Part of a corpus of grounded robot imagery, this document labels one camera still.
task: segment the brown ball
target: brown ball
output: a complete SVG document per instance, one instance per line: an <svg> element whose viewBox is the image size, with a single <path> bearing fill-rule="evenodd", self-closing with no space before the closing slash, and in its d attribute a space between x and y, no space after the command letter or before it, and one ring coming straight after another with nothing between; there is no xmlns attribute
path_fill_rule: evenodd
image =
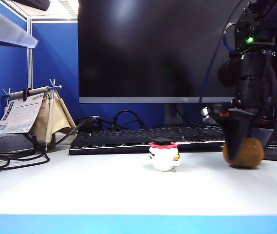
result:
<svg viewBox="0 0 277 234"><path fill-rule="evenodd" d="M255 138L244 138L235 160L228 158L226 142L223 145L222 153L226 162L239 167L256 167L264 159L264 149L259 140Z"/></svg>

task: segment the cable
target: cable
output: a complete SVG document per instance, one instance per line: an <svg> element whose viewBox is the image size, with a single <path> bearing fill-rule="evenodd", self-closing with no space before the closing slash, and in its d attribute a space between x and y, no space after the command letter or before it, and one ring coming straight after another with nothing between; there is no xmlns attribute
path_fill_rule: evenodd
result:
<svg viewBox="0 0 277 234"><path fill-rule="evenodd" d="M193 123L193 122L189 121L189 120L183 115L183 113L177 108L176 105L173 104L172 106L174 107L174 109L176 110L176 112L180 115L180 117L182 117L183 120L185 120L188 124L194 125L194 126L198 126L198 127L204 127L204 126L202 126L202 125L199 125L199 124L196 124L196 123Z"/></svg>
<svg viewBox="0 0 277 234"><path fill-rule="evenodd" d="M88 118L88 117L80 117L80 118L78 118L78 119L76 120L76 122L78 122L78 121L81 120L81 119L85 119L85 118ZM104 123L110 124L110 125L113 124L112 122L109 122L109 121L104 120L104 119L102 119L102 118L99 118L99 120L102 121L102 122L104 122ZM124 129L124 130L129 130L129 128L123 127L123 126L121 126L121 125L116 125L116 126L117 126L118 128L122 128L122 129Z"/></svg>
<svg viewBox="0 0 277 234"><path fill-rule="evenodd" d="M140 125L140 129L147 129L145 124L142 122L142 120L139 118L139 116L134 112L134 111L131 111L131 110L123 110L123 111L119 111L114 117L113 117L113 122L112 122L112 126L113 125L116 125L117 123L117 120L118 120L118 116L121 114L121 113L131 113L132 115L134 115L136 117L136 119L138 120L139 122L139 125Z"/></svg>
<svg viewBox="0 0 277 234"><path fill-rule="evenodd" d="M229 23L230 18L233 16L234 12L240 6L242 1L243 0L239 0L237 5L235 6L235 8L230 13L230 15L229 15L229 17L228 17L228 19L227 19L227 21L225 23L224 29L226 28L227 24ZM202 98L203 98L203 95L204 95L204 92L205 92L205 88L206 88L206 85L207 85L208 78L209 78L211 70L212 70L212 66L213 66L215 58L216 58L216 54L217 54L217 52L219 50L219 47L220 47L220 43L221 43L222 37L223 37L223 35L221 34L221 36L220 36L220 38L218 40L216 49L215 49L215 51L213 53L212 59L211 59L211 61L209 63L208 69L207 69L207 71L205 73L205 77L204 77L204 80L203 80L203 85L202 85L202 88L201 88L200 98L199 98L199 108L201 108L201 105L202 105Z"/></svg>
<svg viewBox="0 0 277 234"><path fill-rule="evenodd" d="M27 156L31 156L33 155L32 151L29 152L20 152L20 153L0 153L0 156L6 156L9 157L8 155L10 155L11 159L16 159L16 158L20 158L20 157L27 157Z"/></svg>
<svg viewBox="0 0 277 234"><path fill-rule="evenodd" d="M34 160L40 157L45 157L45 161L42 162L36 162L36 163L31 163L31 164L26 164L26 165L19 165L19 166L13 166L13 167L7 167L10 164L11 160L19 160L21 161L20 158L10 158L7 157L5 155L0 155L0 160L6 160L6 164L1 165L0 166L0 171L6 171L6 170L12 170L12 169L17 169L17 168L24 168L24 167L31 167L31 166L36 166L36 165L40 165L40 164L44 164L50 161L50 158L47 156L47 154L45 152L42 152L40 155L35 156L33 158L25 158L22 161L30 161L30 160Z"/></svg>
<svg viewBox="0 0 277 234"><path fill-rule="evenodd" d="M128 125L130 123L133 123L133 122L138 122L138 120L135 119L135 120L131 120L129 122L126 122L125 124L122 125L122 127L124 127L125 125Z"/></svg>
<svg viewBox="0 0 277 234"><path fill-rule="evenodd" d="M81 127L83 124L85 124L86 122L95 119L95 118L99 118L99 116L91 116L88 117L86 120L84 120L83 122L81 122L80 124L78 124L75 128L73 128L70 132L68 132L62 139L60 139L59 141L57 141L55 144L52 144L52 146L58 145L59 143L63 142L65 139L67 139L72 133L74 133L79 127Z"/></svg>

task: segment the green led light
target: green led light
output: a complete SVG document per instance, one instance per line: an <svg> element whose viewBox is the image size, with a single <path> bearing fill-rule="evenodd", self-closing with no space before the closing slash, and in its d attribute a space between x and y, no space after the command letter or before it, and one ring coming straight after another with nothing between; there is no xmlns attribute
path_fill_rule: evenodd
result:
<svg viewBox="0 0 277 234"><path fill-rule="evenodd" d="M253 42L253 38L252 37L249 37L247 40L246 40L246 43L252 43Z"/></svg>

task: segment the monitor screen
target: monitor screen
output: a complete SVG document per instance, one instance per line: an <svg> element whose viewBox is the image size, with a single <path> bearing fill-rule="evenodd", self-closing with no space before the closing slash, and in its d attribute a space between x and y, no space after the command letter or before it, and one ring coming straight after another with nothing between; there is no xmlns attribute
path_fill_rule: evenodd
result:
<svg viewBox="0 0 277 234"><path fill-rule="evenodd" d="M81 103L198 102L204 76L238 0L80 0ZM247 0L231 22L236 22ZM233 30L228 32L233 41ZM220 45L203 96L229 101L218 67L229 60Z"/></svg>

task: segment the keyboard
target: keyboard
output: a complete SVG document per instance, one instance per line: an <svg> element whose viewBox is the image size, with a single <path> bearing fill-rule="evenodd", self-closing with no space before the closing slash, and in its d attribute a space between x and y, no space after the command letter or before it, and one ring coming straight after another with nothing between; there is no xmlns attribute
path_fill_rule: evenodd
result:
<svg viewBox="0 0 277 234"><path fill-rule="evenodd" d="M70 155L146 153L153 139L169 138L178 144L179 152L221 151L223 131L218 126L176 126L148 130L78 132L72 141Z"/></svg>

